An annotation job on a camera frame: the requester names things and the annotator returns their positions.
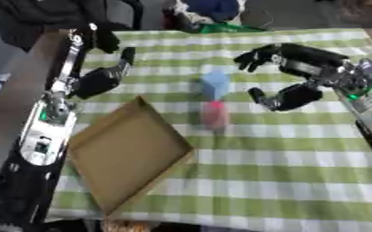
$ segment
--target brown cardboard box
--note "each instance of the brown cardboard box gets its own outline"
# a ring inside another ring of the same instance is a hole
[[[70,156],[109,219],[192,155],[191,145],[142,97],[73,136]]]

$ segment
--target light blue cube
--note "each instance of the light blue cube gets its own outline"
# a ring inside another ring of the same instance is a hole
[[[203,94],[209,101],[217,101],[229,92],[230,77],[228,74],[215,70],[202,77]]]

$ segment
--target table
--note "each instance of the table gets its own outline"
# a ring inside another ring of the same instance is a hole
[[[255,74],[238,71],[232,58],[269,43],[293,42],[372,58],[372,41],[361,29],[251,34],[117,33],[136,46],[131,73],[122,84],[83,103],[75,132],[142,94],[195,148],[194,158],[174,171],[122,218],[176,221],[258,231],[371,231],[372,151],[354,118],[325,89],[321,101],[287,113],[268,112],[246,90],[266,92],[298,82],[275,66]],[[89,54],[84,72],[112,65],[118,54]],[[196,81],[212,70],[230,74],[224,98],[230,126],[204,130],[204,101]],[[100,218],[69,162],[49,217]]]

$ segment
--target dark fabric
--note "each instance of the dark fabric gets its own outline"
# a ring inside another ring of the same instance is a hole
[[[0,0],[0,37],[29,51],[45,28],[106,22],[105,8],[104,0]]]
[[[227,22],[239,13],[237,0],[182,0],[189,5],[188,11],[207,16],[216,22]]]

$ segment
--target wire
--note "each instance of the wire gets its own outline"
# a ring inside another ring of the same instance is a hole
[[[265,13],[265,15],[268,16],[269,18],[269,21],[267,21],[265,24],[259,26],[259,28],[263,28],[263,27],[266,27],[266,26],[269,26],[271,24],[273,24],[275,22],[275,19],[273,18],[272,14],[270,14],[268,11],[266,10],[261,10],[263,13]]]

